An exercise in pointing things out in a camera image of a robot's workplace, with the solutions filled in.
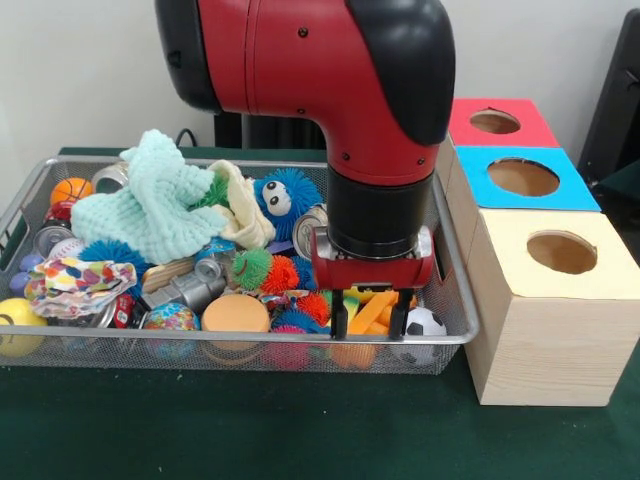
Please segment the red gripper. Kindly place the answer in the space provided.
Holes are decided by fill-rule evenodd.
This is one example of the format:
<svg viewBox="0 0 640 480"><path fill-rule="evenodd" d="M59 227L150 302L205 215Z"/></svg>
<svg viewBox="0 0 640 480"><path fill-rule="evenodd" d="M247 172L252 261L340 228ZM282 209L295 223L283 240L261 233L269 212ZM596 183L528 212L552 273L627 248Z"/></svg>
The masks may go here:
<svg viewBox="0 0 640 480"><path fill-rule="evenodd" d="M433 236L428 227L421 227L413 249L398 258L362 259L350 256L331 243L327 226L314 228L311 252L317 286L333 290L331 336L335 340L344 340L347 334L348 315L342 290L352 287L400 290L391 310L389 338L400 340L404 336L413 289L423 288L429 283L434 267Z"/></svg>

